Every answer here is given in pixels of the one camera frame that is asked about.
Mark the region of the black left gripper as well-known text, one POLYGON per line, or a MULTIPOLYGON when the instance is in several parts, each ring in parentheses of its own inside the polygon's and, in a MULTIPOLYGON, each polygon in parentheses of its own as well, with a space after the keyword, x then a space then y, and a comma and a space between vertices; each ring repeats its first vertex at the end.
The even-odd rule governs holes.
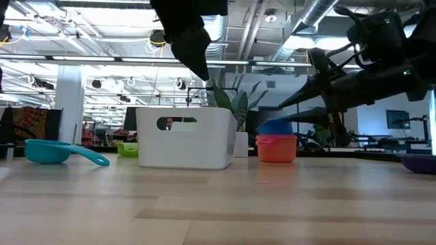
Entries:
POLYGON ((164 39, 171 44, 176 59, 197 77, 210 78, 206 49, 211 38, 203 29, 203 16, 226 16, 227 0, 150 0, 151 7, 163 27, 164 39))

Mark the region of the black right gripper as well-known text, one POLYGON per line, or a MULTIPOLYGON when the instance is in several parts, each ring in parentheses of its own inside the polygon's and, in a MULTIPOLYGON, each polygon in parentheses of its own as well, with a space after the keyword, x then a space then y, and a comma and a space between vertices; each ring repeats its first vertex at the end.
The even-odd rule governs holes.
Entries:
POLYGON ((308 76, 302 88, 280 103, 279 107, 286 108, 321 95, 325 108, 316 107, 285 116, 284 119, 330 126, 337 146, 349 143, 347 129, 341 118, 341 114, 348 109, 372 105, 377 100, 400 93, 407 93, 410 100, 419 101, 430 89, 425 68, 430 63, 429 54, 392 58, 388 63, 375 63, 338 78, 333 78, 332 73, 339 67, 329 68, 328 58, 322 49, 310 49, 309 60, 315 68, 315 75, 308 76))

